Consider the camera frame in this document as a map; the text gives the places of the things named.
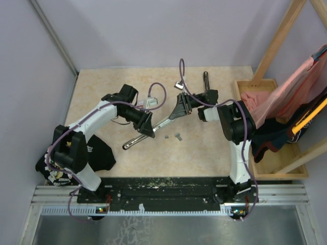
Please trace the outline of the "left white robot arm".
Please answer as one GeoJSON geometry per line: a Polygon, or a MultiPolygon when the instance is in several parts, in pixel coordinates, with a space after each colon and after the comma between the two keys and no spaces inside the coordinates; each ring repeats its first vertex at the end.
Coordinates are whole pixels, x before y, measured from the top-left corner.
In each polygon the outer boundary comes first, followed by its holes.
{"type": "Polygon", "coordinates": [[[100,186],[101,178],[89,165],[87,143],[94,133],[120,116],[132,122],[139,133],[155,137],[151,122],[153,113],[132,103],[137,94],[134,87],[125,84],[118,93],[102,97],[81,119],[69,126],[59,125],[54,130],[53,143],[45,158],[47,167],[72,175],[97,203],[106,198],[106,189],[100,186]]]}

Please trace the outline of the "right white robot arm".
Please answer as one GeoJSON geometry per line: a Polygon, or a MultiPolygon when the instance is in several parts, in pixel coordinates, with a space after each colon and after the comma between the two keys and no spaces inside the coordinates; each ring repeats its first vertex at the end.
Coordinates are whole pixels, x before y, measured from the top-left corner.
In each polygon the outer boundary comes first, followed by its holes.
{"type": "Polygon", "coordinates": [[[169,119],[177,119],[198,110],[203,122],[219,121],[226,140],[230,143],[231,171],[226,196],[234,202],[240,202],[251,190],[248,170],[249,147],[255,123],[245,104],[241,101],[218,106],[218,91],[209,89],[200,94],[189,95],[182,92],[177,96],[176,106],[169,119]]]}

